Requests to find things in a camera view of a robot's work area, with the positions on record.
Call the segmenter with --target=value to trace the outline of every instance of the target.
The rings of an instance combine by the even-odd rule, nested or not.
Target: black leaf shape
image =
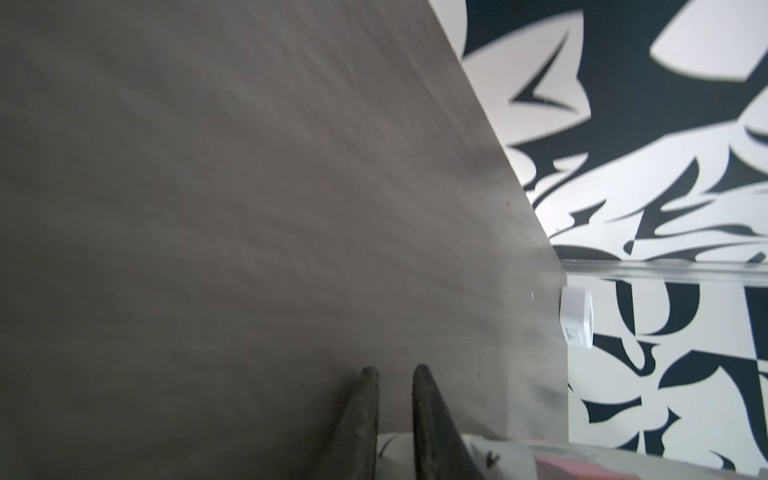
[[[665,423],[660,429],[643,431],[643,437],[645,437],[646,453],[659,456],[664,454],[664,442],[662,442],[662,437],[664,436],[664,433],[677,420],[680,420],[680,417],[675,415],[675,412],[667,408],[667,423]]]
[[[572,245],[553,245],[560,260],[619,260],[619,257],[603,250]]]
[[[728,166],[726,167],[725,174],[723,174],[717,182],[717,185],[709,189],[709,192],[721,194],[734,188],[743,187],[744,185],[768,181],[768,175],[765,175],[760,170],[756,170],[744,163],[733,150],[730,150],[729,152]]]
[[[758,252],[754,257],[747,260],[747,263],[760,263],[763,260],[766,259],[766,254],[764,252]]]
[[[720,460],[723,461],[723,466],[720,467],[720,470],[730,470],[732,472],[736,471],[736,466],[733,464],[732,461],[730,461],[729,458],[727,458],[725,456],[722,456],[721,454],[715,452],[714,450],[710,450],[710,452],[712,452],[713,454],[715,454],[718,457],[720,457]]]
[[[698,285],[687,283],[665,283],[664,285],[670,300],[670,315],[663,327],[648,335],[670,335],[680,332],[694,321],[699,311],[701,293]]]
[[[638,369],[631,360],[627,352],[624,351],[624,345],[621,343],[621,339],[614,336],[594,334],[593,344],[597,348],[603,350],[606,353],[610,353],[616,360],[622,362],[629,367],[637,376],[649,376],[656,369],[656,359],[652,352],[656,343],[637,342],[640,344],[640,348],[643,350],[644,363],[643,368]]]
[[[701,382],[718,368],[722,368],[739,389],[755,445],[768,460],[768,428],[756,360],[692,350],[664,372],[659,389]]]
[[[637,446],[640,444],[640,433],[637,433],[634,437],[629,439],[627,443],[616,447],[620,450],[626,450],[628,452],[637,452]]]
[[[587,207],[583,210],[579,210],[578,212],[571,213],[571,216],[574,218],[574,226],[571,228],[580,227],[582,225],[586,225],[589,223],[589,219],[592,218],[592,215],[594,215],[595,212],[600,210],[600,208],[605,205],[605,200],[601,201],[597,205],[593,205],[592,207]]]
[[[768,135],[759,134],[756,131],[751,131],[749,128],[745,128],[744,130],[746,130],[746,134],[752,137],[753,140],[768,145]]]
[[[563,36],[563,39],[560,40],[560,44],[558,45],[558,47],[551,53],[551,55],[549,56],[547,61],[541,66],[539,71],[536,72],[536,75],[534,75],[534,77],[528,82],[527,85],[525,85],[525,88],[523,88],[516,97],[509,99],[509,103],[512,103],[513,101],[517,101],[517,102],[525,102],[525,103],[531,103],[531,104],[542,104],[542,105],[546,104],[546,105],[553,105],[555,107],[562,108],[564,110],[572,111],[574,113],[576,112],[576,110],[569,105],[562,104],[560,102],[549,100],[549,99],[539,98],[533,92],[533,90],[536,89],[538,84],[541,82],[541,80],[549,71],[549,68],[552,66],[552,64],[554,63],[554,60],[560,54],[560,50],[563,49],[563,45],[565,45],[565,42],[567,40],[568,40],[568,33],[566,32],[565,35]]]
[[[715,250],[716,248],[721,248],[721,247],[732,247],[733,245],[741,245],[741,243],[721,243],[719,245],[708,245],[706,247],[696,247],[696,248],[688,248],[685,250],[677,250],[674,252],[665,253],[664,255],[659,255],[658,257],[649,258],[647,259],[647,261],[675,259],[675,260],[690,260],[691,262],[695,262],[696,255],[698,255],[699,253],[708,252],[710,250]]]
[[[699,162],[694,158],[688,168],[658,197],[654,198],[648,205],[643,207],[643,216],[640,220],[640,226],[637,227],[635,240],[659,238],[656,235],[656,229],[665,223],[678,217],[698,210],[709,202],[704,202],[692,207],[680,208],[679,210],[663,211],[661,208],[677,198],[688,195],[694,187],[699,177]]]
[[[507,148],[516,148],[515,144],[508,144],[506,145]],[[552,162],[543,163],[543,162],[534,162],[536,165],[536,175],[533,178],[533,180],[529,181],[525,184],[523,187],[523,190],[527,192],[532,192],[536,188],[536,184],[543,179],[544,177],[548,177],[549,175],[556,174],[558,172],[558,169],[554,167],[554,164]],[[557,185],[561,184],[565,180],[561,180],[557,183]]]
[[[619,306],[619,313],[624,325],[627,326],[632,335],[634,335],[634,304],[632,303],[632,285],[623,280],[616,282],[616,301]]]
[[[745,286],[744,296],[757,358],[768,360],[768,288]]]
[[[637,397],[634,400],[624,403],[597,403],[588,402],[587,400],[581,400],[584,406],[587,407],[587,414],[589,415],[590,423],[605,422],[614,418],[624,410],[631,409],[632,407],[642,406],[643,400],[641,397]]]
[[[719,366],[717,358],[692,350],[670,365],[659,380],[659,388],[701,382],[710,378]]]
[[[723,225],[715,225],[713,227],[692,230],[692,232],[700,232],[700,231],[706,231],[706,230],[732,233],[733,235],[741,235],[742,237],[761,237],[762,236],[759,233],[757,233],[755,230],[752,230],[752,227],[750,227],[749,225],[739,225],[738,223],[725,223]]]

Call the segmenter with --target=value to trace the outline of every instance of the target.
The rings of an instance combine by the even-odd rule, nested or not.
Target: black pointed object
[[[413,372],[413,451],[417,480],[482,480],[426,365]]]
[[[312,480],[373,480],[379,429],[379,372],[362,370]]]

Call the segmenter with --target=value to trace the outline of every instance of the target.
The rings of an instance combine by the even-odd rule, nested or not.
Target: gray wooden panel
[[[0,406],[39,478],[294,478],[365,365],[565,440],[564,274],[425,0],[1,7]]]

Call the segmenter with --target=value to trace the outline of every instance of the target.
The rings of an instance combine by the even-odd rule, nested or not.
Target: wall
[[[572,442],[768,467],[766,289],[569,276],[592,292],[594,348],[568,350]]]
[[[561,259],[765,261],[768,2],[431,3]],[[768,290],[569,283],[572,441],[768,465]]]

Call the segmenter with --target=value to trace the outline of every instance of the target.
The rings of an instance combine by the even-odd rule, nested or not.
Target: white object
[[[560,326],[568,345],[592,348],[592,295],[580,286],[564,286],[560,297]]]
[[[768,51],[765,0],[690,0],[650,47],[667,70],[702,80],[745,81]]]

